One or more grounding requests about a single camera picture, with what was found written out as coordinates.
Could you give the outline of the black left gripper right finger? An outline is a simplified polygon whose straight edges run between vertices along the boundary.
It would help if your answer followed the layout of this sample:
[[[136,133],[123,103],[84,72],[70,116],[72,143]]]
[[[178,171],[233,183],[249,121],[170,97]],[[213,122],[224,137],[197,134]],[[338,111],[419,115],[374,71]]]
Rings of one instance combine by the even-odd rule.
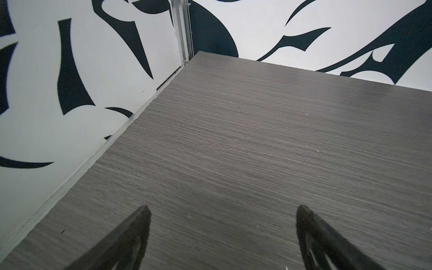
[[[382,270],[306,205],[297,209],[297,236],[307,270]]]

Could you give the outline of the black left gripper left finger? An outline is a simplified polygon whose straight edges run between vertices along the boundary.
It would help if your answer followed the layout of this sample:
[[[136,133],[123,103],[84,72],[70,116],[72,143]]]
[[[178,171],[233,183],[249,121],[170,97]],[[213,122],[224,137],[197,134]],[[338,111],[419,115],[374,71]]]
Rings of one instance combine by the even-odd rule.
[[[150,234],[151,211],[140,206],[66,270],[138,270]]]

